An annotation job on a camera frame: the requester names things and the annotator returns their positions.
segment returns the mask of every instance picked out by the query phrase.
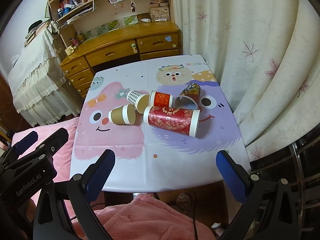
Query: desk drawer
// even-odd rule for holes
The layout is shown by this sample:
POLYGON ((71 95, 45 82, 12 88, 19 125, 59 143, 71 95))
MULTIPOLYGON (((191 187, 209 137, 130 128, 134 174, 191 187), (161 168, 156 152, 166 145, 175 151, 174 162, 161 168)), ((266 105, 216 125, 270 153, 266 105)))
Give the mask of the desk drawer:
POLYGON ((137 43, 140 53, 165 49, 179 49, 178 33, 166 33, 137 38, 137 43))
POLYGON ((91 82, 93 79, 93 74, 91 72, 91 69, 87 69, 84 71, 81 71, 77 74, 72 75, 69 77, 71 84, 73 86, 77 87, 84 83, 91 82))
POLYGON ((180 55, 180 51, 178 49, 168 49, 168 50, 161 50, 161 51, 141 54, 140 57, 141 57, 141 60, 147 60, 152 58, 170 57, 170 56, 178 56, 178 55, 180 55))
POLYGON ((80 58, 77 58, 64 66, 61 67, 63 72, 67 77, 72 76, 80 71, 83 71, 85 69, 89 68, 89 65, 85 58, 82 56, 80 58))
POLYGON ((85 55, 90 66, 138 53, 135 40, 120 42, 85 55))
POLYGON ((87 82, 87 83, 84 83, 80 86, 77 86, 76 87, 76 90, 78 90, 79 94, 81 96, 85 96, 87 93, 88 93, 88 90, 90 88, 90 85, 91 85, 91 81, 87 82))

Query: blue gripper pad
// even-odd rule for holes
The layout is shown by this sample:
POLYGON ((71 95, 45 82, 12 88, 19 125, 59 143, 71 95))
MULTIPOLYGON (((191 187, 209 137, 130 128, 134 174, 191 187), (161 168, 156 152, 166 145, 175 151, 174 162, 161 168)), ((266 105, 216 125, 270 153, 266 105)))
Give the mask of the blue gripper pad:
POLYGON ((28 150, 36 141, 38 140, 38 134, 36 131, 32 131, 25 138, 15 144, 16 150, 15 153, 17 156, 23 154, 28 150))
POLYGON ((228 185, 233 197, 236 201, 244 204, 247 200, 247 188, 245 183, 240 179, 235 168, 226 158, 226 156, 219 151, 216 156, 217 168, 220 171, 224 181, 228 185))
POLYGON ((95 201, 106 183, 113 167, 115 166, 116 156, 111 150, 105 150, 95 164, 91 164, 84 172, 84 176, 92 176, 85 183, 85 199, 88 204, 95 201))

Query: brown paper cup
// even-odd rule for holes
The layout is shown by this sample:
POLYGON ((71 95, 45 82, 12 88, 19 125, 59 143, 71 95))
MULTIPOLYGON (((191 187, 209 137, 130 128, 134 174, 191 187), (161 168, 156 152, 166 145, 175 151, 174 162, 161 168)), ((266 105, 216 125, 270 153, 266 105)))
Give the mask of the brown paper cup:
POLYGON ((109 120, 114 124, 131 124, 136 122, 136 112, 132 104, 109 111, 109 120))
POLYGON ((140 114, 144 113, 144 110, 149 106, 149 94, 143 94, 139 91, 130 91, 127 95, 127 100, 134 105, 140 114))
POLYGON ((143 121, 151 126, 196 137, 200 110, 148 106, 143 121))

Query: white wall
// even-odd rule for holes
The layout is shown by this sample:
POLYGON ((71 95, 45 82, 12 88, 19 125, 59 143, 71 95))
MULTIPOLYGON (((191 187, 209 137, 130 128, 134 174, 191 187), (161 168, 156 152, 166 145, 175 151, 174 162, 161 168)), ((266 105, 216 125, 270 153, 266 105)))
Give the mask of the white wall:
POLYGON ((47 0, 23 0, 12 15, 0 38, 0 71, 7 78, 12 69, 11 57, 21 53, 31 24, 46 20, 47 0))

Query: pink cushion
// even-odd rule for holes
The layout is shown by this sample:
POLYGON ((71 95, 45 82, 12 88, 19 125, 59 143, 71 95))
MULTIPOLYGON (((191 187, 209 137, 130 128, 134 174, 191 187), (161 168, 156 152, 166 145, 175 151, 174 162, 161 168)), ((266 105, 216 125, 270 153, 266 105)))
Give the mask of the pink cushion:
MULTIPOLYGON (((59 128, 63 127, 67 129, 69 134, 68 142, 62 146, 60 150, 53 156, 53 165, 57 171, 57 176, 53 179, 54 182, 69 180, 70 176, 70 165, 71 165, 71 154, 73 148, 73 142, 76 135, 76 129, 78 126, 79 117, 73 118, 68 121, 39 126, 35 128, 31 128, 19 133, 16 133, 12 139, 12 145, 22 140, 25 136, 27 136, 31 131, 36 131, 38 133, 38 141, 34 143, 22 156, 34 151, 40 143, 42 143, 45 139, 47 139, 50 135, 52 135, 59 128)), ((40 191, 37 192, 33 197, 33 201, 37 204, 39 198, 40 191)), ((71 216, 74 216, 73 209, 71 207, 71 203, 66 201, 66 206, 68 209, 68 213, 71 216)))

